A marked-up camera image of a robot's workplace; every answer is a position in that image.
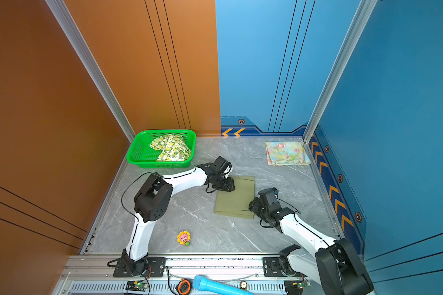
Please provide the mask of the green plastic basket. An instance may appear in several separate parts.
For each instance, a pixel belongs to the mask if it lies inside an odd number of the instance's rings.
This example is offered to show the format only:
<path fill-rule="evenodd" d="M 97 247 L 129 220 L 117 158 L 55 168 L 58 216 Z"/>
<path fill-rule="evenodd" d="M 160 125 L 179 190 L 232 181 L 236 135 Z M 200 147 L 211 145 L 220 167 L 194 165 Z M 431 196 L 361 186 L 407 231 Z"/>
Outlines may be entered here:
<path fill-rule="evenodd" d="M 166 134 L 182 135 L 185 143 L 191 150 L 191 157 L 183 162 L 158 162 L 160 151 L 150 148 L 150 143 Z M 196 146 L 196 134 L 192 130 L 146 130 L 136 135 L 130 145 L 126 159 L 129 163 L 141 168 L 186 168 L 194 157 Z"/>

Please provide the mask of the pastel floral skirt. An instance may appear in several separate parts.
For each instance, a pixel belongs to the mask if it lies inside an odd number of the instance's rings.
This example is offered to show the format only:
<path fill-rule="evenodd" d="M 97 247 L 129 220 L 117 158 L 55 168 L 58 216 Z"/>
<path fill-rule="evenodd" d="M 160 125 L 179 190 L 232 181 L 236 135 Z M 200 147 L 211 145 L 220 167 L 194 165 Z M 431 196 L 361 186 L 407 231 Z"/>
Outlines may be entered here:
<path fill-rule="evenodd" d="M 310 165 L 311 163 L 301 141 L 268 141 L 265 147 L 268 165 Z"/>

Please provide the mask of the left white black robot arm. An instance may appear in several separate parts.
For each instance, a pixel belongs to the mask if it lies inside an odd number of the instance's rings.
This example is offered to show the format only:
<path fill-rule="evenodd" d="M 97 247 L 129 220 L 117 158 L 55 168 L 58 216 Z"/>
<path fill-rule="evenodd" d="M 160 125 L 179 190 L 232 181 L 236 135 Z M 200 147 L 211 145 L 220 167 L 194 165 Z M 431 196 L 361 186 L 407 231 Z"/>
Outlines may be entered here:
<path fill-rule="evenodd" d="M 197 165 L 194 169 L 173 175 L 148 174 L 134 197 L 134 226 L 127 247 L 119 260 L 133 276 L 147 275 L 148 246 L 156 221 L 167 211 L 173 195 L 182 191 L 205 186 L 212 192 L 235 190 L 230 177 L 232 164 L 219 156 L 214 162 Z"/>

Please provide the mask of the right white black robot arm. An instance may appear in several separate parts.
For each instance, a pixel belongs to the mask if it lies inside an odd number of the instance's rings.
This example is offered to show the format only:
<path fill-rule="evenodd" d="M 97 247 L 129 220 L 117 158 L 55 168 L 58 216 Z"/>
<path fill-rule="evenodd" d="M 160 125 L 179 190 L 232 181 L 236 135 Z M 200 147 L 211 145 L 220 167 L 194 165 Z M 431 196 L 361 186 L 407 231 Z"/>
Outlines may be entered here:
<path fill-rule="evenodd" d="M 295 243 L 279 252 L 278 263 L 265 263 L 274 276 L 298 277 L 321 285 L 326 295 L 368 295 L 374 284 L 353 244 L 329 237 L 279 203 L 276 188 L 264 189 L 249 204 L 260 225 L 276 229 Z"/>

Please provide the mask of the olive green skirt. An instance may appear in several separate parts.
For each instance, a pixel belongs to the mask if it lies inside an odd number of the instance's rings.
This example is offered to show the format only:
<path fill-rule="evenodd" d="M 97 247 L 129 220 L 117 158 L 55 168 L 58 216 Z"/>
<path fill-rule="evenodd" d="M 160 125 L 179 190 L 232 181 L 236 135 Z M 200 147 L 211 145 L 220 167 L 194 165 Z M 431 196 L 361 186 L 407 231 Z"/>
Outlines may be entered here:
<path fill-rule="evenodd" d="M 214 213 L 222 216 L 253 220 L 254 213 L 249 204 L 255 197 L 254 177 L 233 177 L 235 190 L 218 191 L 215 199 Z"/>

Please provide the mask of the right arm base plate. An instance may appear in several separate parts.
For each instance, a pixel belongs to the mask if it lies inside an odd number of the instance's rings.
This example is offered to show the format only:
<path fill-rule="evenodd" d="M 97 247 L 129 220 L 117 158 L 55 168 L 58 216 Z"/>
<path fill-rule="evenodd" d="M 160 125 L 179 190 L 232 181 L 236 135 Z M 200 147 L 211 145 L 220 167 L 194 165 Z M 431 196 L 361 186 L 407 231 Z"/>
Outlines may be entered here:
<path fill-rule="evenodd" d="M 264 276 L 266 277 L 301 277 L 301 273 L 295 272 L 284 257 L 263 257 L 262 262 Z"/>

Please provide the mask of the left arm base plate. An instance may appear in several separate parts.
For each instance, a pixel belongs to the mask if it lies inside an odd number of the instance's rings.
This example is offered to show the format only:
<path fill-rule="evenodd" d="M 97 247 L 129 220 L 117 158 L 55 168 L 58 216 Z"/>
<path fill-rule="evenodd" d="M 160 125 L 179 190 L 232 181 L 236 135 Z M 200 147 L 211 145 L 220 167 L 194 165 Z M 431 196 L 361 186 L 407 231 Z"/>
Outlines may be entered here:
<path fill-rule="evenodd" d="M 135 267 L 128 267 L 122 258 L 116 261 L 114 277 L 146 277 L 161 278 L 166 269 L 166 258 L 143 258 L 135 263 Z"/>

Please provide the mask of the yellow green patterned skirt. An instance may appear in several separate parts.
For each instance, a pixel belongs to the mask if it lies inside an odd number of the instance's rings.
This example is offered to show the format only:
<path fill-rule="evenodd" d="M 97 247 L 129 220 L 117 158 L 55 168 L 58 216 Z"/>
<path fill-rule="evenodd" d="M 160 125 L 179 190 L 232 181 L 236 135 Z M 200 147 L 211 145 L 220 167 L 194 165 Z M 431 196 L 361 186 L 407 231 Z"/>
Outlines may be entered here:
<path fill-rule="evenodd" d="M 158 162 L 183 162 L 191 157 L 191 150 L 182 135 L 162 135 L 150 143 L 150 148 L 161 152 Z"/>

